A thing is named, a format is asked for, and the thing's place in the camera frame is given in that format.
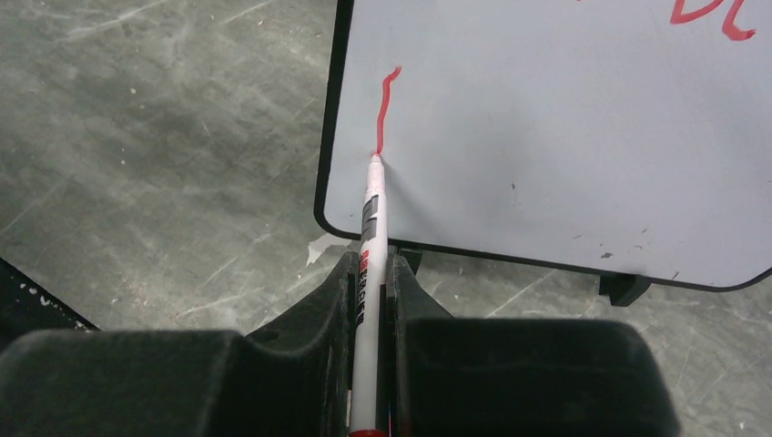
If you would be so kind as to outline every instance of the white marker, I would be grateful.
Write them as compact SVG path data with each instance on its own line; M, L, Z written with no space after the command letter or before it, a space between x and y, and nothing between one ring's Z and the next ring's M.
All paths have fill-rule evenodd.
M379 361L381 302L386 299L386 183L379 155L367 167L362 210L360 279L357 292L357 329L351 386L351 437L389 435L389 399Z

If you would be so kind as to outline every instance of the red marker line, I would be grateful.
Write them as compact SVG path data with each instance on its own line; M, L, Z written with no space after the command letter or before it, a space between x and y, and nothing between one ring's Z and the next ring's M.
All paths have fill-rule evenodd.
M732 6L729 8L729 12L724 19L724 24L721 27L721 30L724 31L724 35L728 36L732 41L745 41L756 34L755 29L741 30L735 25L737 13L740 12L740 7L742 7L743 2L745 2L745 0L733 0ZM694 12L687 13L684 13L685 3L686 0L675 0L673 14L670 15L670 24L682 25L697 20L697 18L715 11L717 7L724 3L724 0L713 0L709 5L701 7Z
M724 34L732 41L745 41L756 34L755 29L740 30L735 25L737 13L740 12L740 7L743 5L744 1L745 0L735 0L732 7L729 8L729 14L726 15L726 19L724 20L724 28L722 30L724 30Z
M383 99L381 100L381 111L378 113L378 146L375 154L380 155L383 151L383 121L386 120L386 111L389 110L389 101L391 100L391 82L400 75L401 66L394 68L390 75L383 79Z

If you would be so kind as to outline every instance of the gray concrete floor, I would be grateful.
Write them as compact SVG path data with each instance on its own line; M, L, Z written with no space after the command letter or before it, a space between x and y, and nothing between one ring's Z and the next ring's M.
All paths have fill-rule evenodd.
M347 250L311 213L334 14L0 4L0 257L104 329L246 332L281 314ZM426 254L419 281L461 316L631 323L684 435L772 433L772 280L653 287L629 309L595 277L487 260Z

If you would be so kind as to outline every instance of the whiteboard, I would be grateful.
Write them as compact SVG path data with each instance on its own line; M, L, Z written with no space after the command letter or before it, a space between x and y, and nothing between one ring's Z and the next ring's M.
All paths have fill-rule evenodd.
M350 27L340 16L316 207L331 232L360 232L381 81L401 65L390 238L717 290L772 267L772 2L360 1Z

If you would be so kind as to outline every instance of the black whiteboard frame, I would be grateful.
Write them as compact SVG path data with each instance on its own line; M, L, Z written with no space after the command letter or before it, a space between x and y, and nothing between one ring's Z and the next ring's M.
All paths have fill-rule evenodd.
M338 122L338 106L340 104L340 91L343 87L343 72L346 66L346 51L349 45L349 32L351 27L351 16L354 10L354 0L339 0L338 8L335 13L335 29L332 35L332 53L330 56L330 73L327 82L327 98L324 106L323 126L321 129L321 150L319 154L319 171L316 179L316 194L314 195L314 218L317 223L330 234L343 239L360 239L360 234L345 232L333 227L324 217L324 205L327 198L327 184L330 179L330 166L332 164L332 145L335 141L335 127ZM586 267L572 266L568 264L559 264L538 259L525 259L511 257L507 255L480 252L477 250L450 248L437 246L433 244L417 243L401 239L389 239L389 244L406 249L429 250L433 252L450 253L453 255L463 255L466 257L495 259L520 264L529 264L532 266L546 267L550 269L560 269L587 273L598 276L628 274L626 272L590 269ZM741 290L750 287L772 275L772 268L758 275L757 277L731 287L711 287L701 284L692 284L677 280L658 279L644 277L653 284L661 284L673 287L682 287L692 290L702 290L711 292L727 292Z

